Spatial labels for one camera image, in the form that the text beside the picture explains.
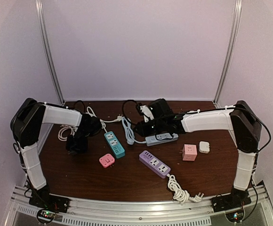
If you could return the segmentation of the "pink square plug adapter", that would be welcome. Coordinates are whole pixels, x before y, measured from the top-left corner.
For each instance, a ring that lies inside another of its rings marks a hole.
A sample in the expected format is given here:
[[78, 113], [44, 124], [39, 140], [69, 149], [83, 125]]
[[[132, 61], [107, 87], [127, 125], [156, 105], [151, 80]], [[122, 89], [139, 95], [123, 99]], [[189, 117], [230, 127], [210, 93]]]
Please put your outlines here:
[[115, 158], [110, 153], [107, 153], [99, 158], [99, 163], [106, 169], [114, 165]]

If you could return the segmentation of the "pink cube socket adapter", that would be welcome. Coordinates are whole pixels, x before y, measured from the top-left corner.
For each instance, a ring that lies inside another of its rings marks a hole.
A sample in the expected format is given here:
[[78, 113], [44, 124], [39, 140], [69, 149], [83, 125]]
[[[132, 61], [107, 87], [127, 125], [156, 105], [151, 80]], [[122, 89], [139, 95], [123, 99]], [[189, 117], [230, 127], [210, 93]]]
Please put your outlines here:
[[195, 161], [197, 157], [197, 146], [184, 144], [182, 150], [182, 161]]

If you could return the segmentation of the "white plug adapter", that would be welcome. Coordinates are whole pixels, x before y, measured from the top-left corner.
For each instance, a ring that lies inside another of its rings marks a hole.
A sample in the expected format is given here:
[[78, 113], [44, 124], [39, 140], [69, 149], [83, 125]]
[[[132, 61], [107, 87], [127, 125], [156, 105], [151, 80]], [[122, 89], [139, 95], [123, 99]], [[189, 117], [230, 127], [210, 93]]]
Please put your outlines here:
[[207, 141], [199, 142], [199, 152], [200, 153], [209, 153], [210, 152], [210, 143]]

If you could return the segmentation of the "purple power strip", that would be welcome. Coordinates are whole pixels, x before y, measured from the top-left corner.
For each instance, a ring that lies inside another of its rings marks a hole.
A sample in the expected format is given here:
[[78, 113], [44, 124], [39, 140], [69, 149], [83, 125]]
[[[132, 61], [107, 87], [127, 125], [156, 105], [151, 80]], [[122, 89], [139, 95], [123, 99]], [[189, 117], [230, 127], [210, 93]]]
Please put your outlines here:
[[139, 154], [139, 160], [162, 179], [170, 174], [171, 168], [147, 150]]

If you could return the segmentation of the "blue-grey power strip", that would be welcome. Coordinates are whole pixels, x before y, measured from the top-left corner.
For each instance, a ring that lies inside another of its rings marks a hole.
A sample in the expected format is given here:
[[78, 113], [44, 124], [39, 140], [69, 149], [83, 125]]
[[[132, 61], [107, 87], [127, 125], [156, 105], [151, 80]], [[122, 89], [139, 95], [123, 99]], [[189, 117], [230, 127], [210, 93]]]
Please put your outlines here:
[[152, 135], [145, 138], [147, 146], [160, 145], [168, 142], [173, 142], [178, 140], [178, 134], [173, 133], [163, 133], [158, 135]]

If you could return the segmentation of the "teal power strip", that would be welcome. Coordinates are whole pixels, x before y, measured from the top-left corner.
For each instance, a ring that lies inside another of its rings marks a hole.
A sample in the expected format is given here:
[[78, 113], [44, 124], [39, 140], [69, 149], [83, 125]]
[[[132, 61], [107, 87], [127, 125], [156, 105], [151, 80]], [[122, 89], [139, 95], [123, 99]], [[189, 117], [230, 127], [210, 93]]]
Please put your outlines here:
[[125, 149], [112, 131], [105, 133], [104, 137], [116, 159], [125, 156]]

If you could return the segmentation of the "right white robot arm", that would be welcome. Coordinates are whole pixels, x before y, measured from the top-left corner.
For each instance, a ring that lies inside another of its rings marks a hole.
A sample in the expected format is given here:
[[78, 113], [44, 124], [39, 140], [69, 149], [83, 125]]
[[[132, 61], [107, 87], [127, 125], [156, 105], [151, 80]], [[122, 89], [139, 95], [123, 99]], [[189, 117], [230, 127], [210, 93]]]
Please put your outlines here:
[[238, 150], [234, 192], [227, 197], [227, 204], [237, 208], [245, 201], [251, 174], [258, 153], [262, 123], [245, 101], [224, 108], [175, 113], [163, 98], [149, 105], [137, 105], [144, 119], [135, 124], [133, 131], [142, 137], [162, 132], [185, 134], [203, 130], [227, 130], [234, 134]]

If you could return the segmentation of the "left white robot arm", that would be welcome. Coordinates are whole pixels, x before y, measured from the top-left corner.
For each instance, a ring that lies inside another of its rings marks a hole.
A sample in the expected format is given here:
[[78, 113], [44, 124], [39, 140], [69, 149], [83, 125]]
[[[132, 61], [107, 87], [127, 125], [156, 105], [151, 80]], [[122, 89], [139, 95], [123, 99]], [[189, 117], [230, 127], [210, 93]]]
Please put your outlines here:
[[40, 190], [47, 185], [43, 175], [37, 142], [43, 124], [68, 125], [77, 128], [78, 137], [87, 136], [90, 116], [64, 106], [37, 102], [27, 98], [11, 120], [13, 138], [19, 145], [24, 170], [33, 188]]

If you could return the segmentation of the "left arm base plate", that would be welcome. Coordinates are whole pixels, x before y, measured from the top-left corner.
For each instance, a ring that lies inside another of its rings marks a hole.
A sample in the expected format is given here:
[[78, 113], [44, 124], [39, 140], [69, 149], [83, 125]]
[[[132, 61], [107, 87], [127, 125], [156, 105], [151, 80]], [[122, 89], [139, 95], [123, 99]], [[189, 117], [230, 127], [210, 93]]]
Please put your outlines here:
[[57, 213], [67, 213], [69, 202], [69, 198], [51, 195], [47, 192], [32, 194], [29, 199], [30, 205]]

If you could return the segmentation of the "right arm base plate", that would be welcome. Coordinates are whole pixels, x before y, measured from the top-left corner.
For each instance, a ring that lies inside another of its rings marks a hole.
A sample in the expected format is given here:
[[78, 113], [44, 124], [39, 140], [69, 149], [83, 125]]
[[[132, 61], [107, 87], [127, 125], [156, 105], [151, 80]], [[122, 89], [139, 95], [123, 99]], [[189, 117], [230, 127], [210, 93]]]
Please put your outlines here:
[[251, 204], [251, 198], [247, 190], [241, 191], [233, 189], [229, 194], [213, 197], [211, 203], [214, 212], [221, 212]]

